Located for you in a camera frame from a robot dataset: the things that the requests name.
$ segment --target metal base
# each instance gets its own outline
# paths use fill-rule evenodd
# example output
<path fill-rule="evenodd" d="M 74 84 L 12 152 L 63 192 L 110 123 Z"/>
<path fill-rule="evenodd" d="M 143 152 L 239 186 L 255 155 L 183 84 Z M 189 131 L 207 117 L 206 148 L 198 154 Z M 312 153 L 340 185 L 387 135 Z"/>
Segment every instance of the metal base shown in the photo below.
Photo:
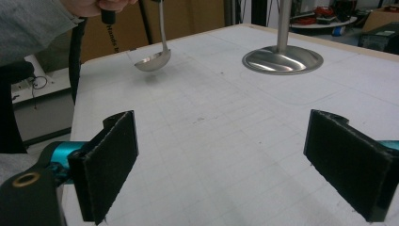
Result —
<path fill-rule="evenodd" d="M 243 57 L 243 64 L 258 73 L 291 75 L 308 73 L 323 64 L 323 58 L 307 49 L 287 45 L 285 53 L 278 53 L 277 46 L 252 51 Z"/>

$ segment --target human hand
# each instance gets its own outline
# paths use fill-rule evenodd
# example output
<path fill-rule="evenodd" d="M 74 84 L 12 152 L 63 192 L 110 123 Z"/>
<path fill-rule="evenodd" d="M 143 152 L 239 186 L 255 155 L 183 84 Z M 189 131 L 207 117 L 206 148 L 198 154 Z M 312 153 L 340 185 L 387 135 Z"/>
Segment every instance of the human hand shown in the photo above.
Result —
<path fill-rule="evenodd" d="M 60 0 L 65 9 L 78 17 L 100 15 L 101 9 L 120 12 L 128 4 L 138 0 Z"/>

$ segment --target sleeve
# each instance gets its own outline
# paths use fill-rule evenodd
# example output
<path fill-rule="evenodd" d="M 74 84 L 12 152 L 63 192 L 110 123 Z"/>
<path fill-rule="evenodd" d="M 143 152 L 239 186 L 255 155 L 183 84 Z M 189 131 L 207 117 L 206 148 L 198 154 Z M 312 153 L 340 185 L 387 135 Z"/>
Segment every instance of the sleeve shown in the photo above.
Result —
<path fill-rule="evenodd" d="M 1 0 L 0 67 L 45 49 L 79 22 L 59 0 Z"/>

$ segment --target metal ladle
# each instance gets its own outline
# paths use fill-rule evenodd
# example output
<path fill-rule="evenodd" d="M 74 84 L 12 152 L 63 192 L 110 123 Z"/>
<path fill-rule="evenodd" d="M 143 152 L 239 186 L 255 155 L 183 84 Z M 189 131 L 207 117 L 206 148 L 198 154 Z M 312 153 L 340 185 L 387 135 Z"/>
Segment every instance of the metal ladle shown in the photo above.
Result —
<path fill-rule="evenodd" d="M 162 67 L 164 67 L 168 61 L 170 60 L 171 52 L 167 46 L 167 40 L 165 38 L 165 30 L 164 30 L 164 0 L 159 0 L 159 24 L 161 27 L 161 36 L 162 36 L 162 52 L 154 54 L 152 56 L 148 56 L 141 61 L 137 62 L 135 66 L 143 72 L 152 72 L 156 71 Z"/>

